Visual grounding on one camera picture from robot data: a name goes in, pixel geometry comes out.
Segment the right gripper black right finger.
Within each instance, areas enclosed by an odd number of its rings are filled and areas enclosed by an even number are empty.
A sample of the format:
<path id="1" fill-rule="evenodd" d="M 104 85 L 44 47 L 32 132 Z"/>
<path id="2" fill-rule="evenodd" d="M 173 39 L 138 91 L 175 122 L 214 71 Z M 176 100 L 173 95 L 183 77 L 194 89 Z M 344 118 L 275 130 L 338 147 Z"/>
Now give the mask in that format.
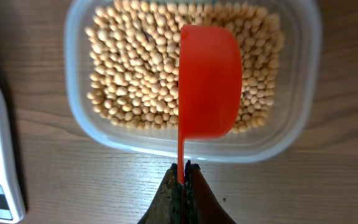
<path id="1" fill-rule="evenodd" d="M 236 224 L 220 206 L 198 164 L 185 165 L 184 223 Z"/>

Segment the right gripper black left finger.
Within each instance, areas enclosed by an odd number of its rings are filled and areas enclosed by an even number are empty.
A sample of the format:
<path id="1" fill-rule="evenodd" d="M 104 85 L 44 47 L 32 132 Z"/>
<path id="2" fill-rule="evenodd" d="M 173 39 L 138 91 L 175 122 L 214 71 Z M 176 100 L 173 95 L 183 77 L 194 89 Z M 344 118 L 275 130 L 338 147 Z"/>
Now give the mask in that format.
<path id="1" fill-rule="evenodd" d="M 178 166 L 166 171 L 158 190 L 138 224 L 181 224 L 183 218 L 183 186 L 177 179 Z"/>

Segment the red plastic measuring scoop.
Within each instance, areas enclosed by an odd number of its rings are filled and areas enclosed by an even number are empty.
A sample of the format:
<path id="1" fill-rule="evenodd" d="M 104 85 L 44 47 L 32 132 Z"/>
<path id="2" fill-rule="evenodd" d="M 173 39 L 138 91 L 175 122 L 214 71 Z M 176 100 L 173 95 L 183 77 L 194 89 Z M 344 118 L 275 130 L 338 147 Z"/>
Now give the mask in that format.
<path id="1" fill-rule="evenodd" d="M 177 177 L 184 175 L 187 139 L 217 139 L 234 124 L 242 93 L 235 37 L 221 27 L 184 25 L 180 37 Z"/>

